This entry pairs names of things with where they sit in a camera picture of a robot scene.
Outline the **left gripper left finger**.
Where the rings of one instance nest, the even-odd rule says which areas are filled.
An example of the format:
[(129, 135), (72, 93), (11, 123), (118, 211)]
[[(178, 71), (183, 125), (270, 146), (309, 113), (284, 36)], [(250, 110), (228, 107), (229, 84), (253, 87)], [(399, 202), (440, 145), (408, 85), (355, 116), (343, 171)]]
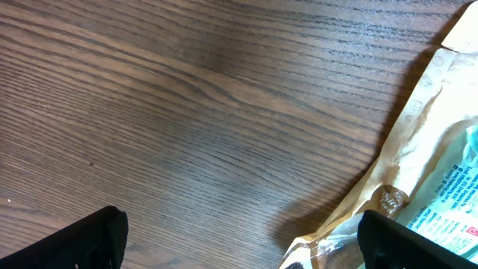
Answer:
[(120, 269), (127, 238), (127, 214), (109, 205), (2, 258), (1, 269)]

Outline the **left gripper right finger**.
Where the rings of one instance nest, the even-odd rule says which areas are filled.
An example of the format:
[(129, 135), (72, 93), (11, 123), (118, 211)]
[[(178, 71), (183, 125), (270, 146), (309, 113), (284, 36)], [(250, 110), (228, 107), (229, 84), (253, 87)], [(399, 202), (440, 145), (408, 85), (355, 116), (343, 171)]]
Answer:
[(358, 224), (366, 269), (477, 269), (477, 265), (405, 226), (367, 210)]

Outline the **brown white snack bag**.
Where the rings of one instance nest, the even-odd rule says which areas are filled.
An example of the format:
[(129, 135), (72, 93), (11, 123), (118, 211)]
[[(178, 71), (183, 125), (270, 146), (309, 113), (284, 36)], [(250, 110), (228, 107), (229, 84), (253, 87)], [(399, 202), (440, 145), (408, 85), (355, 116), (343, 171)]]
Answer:
[(357, 237), (364, 212), (397, 222), (448, 146), (471, 126), (477, 126), (476, 3), (441, 42), (370, 169), (315, 232), (294, 239), (279, 267), (365, 268)]

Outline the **teal tissue packet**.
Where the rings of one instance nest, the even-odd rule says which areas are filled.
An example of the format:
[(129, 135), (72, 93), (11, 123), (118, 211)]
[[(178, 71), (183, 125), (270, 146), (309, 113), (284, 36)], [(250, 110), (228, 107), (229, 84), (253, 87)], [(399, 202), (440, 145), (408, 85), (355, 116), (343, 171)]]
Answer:
[(477, 126), (448, 146), (397, 222), (477, 263)]

